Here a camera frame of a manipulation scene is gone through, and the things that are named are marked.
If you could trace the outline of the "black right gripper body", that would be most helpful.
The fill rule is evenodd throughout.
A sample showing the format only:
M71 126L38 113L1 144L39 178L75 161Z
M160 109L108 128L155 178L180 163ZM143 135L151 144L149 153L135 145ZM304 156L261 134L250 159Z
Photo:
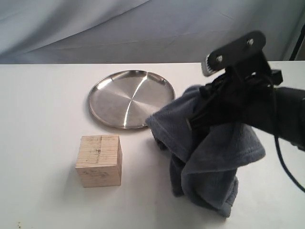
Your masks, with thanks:
M200 88L200 100L187 118L191 130L241 122L261 130L283 130L278 85L282 72L252 73L242 83L226 71L211 84Z

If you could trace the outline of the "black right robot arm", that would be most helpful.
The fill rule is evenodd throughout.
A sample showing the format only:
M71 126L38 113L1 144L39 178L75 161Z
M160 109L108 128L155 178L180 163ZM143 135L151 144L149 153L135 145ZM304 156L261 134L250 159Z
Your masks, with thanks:
M187 118L190 129L239 122L305 148L305 92L281 87L282 72L250 70L243 75L229 66L201 87L202 101Z

